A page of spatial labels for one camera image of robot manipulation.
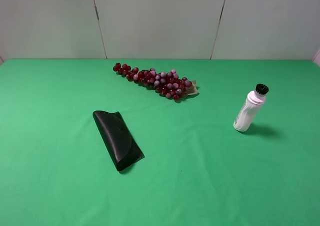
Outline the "red artificial grape bunch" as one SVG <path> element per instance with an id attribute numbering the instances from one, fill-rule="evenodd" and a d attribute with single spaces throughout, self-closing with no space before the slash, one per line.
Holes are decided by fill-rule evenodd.
<path id="1" fill-rule="evenodd" d="M 154 68 L 140 70 L 138 67 L 132 68 L 126 63 L 117 62 L 112 70 L 128 81 L 155 90 L 160 96 L 176 102 L 199 94 L 196 81 L 187 77 L 181 78 L 175 69 L 168 72 L 157 72 Z"/>

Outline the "white bottle with black brush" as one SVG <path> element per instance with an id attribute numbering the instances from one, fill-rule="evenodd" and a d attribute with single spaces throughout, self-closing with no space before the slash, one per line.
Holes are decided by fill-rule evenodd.
<path id="1" fill-rule="evenodd" d="M 257 84 L 255 89 L 247 94 L 246 100 L 233 123 L 235 130 L 239 132 L 248 130 L 259 109 L 265 103 L 268 91 L 267 85 Z"/>

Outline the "black leather glasses case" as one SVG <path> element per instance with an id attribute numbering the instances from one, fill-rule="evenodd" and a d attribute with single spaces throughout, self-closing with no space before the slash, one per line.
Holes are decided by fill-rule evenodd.
<path id="1" fill-rule="evenodd" d="M 144 157 L 120 112 L 97 110 L 92 116 L 118 172 L 126 170 Z"/>

